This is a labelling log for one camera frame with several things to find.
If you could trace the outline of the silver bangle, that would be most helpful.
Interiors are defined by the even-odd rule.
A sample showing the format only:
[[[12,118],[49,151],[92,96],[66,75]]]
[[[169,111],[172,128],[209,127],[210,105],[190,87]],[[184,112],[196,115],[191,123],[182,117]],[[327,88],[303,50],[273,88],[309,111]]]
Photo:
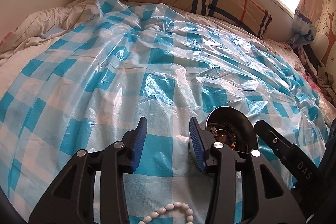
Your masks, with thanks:
[[[236,135],[231,134],[225,129],[217,129],[213,132],[213,136],[216,141],[225,143],[227,145],[231,145],[232,143],[236,142]]]

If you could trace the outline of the silver round metal tin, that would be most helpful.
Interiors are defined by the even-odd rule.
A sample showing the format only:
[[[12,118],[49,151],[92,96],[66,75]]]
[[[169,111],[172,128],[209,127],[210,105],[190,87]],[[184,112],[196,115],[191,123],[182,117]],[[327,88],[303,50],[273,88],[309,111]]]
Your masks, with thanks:
[[[239,110],[221,106],[208,115],[205,124],[200,125],[197,118],[189,121],[190,156],[202,173],[210,173],[217,165],[217,159],[210,154],[215,142],[227,145],[230,149],[248,153],[258,149],[257,136],[252,123]]]

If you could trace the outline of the pile of dark clothes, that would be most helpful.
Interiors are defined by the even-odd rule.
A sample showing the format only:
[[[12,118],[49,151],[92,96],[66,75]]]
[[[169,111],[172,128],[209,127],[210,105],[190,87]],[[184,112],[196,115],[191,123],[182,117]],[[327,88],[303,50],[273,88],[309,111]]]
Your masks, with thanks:
[[[300,59],[306,74],[319,87],[323,96],[335,106],[335,88],[333,87],[334,77],[323,70],[322,64],[317,59],[311,46],[299,46],[294,49],[294,53]]]

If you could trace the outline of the wardrobe with tree decal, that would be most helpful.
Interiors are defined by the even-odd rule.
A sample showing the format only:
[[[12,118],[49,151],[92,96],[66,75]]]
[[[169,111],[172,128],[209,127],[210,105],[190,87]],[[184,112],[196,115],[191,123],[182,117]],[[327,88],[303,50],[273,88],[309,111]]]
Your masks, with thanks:
[[[324,71],[335,78],[335,0],[323,0],[317,34],[311,47]]]

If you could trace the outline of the right pink curtain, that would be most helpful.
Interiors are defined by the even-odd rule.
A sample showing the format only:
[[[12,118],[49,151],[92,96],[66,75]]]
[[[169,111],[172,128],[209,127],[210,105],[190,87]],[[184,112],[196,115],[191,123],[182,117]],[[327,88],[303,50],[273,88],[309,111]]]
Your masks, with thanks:
[[[323,2],[324,0],[299,0],[291,25],[293,37],[288,40],[293,49],[308,45],[315,39]]]

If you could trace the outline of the blue checkered plastic sheet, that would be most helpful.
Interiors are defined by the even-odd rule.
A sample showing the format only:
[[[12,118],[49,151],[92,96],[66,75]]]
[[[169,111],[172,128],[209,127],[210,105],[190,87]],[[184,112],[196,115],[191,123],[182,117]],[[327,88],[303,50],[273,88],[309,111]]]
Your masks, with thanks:
[[[329,127],[320,96],[282,57],[166,5],[96,0],[98,15],[31,59],[1,94],[1,187],[28,219],[76,151],[100,151],[147,120],[124,177],[131,223],[187,203],[204,223],[212,188],[189,154],[189,119],[221,106],[265,120],[316,164]]]

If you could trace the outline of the right plaid pillow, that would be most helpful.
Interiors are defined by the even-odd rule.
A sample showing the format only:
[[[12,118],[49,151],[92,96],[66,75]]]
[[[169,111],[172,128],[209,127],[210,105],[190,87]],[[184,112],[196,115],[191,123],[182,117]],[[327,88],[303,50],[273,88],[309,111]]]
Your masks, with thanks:
[[[193,0],[191,12],[225,20],[264,39],[271,14],[254,0]]]

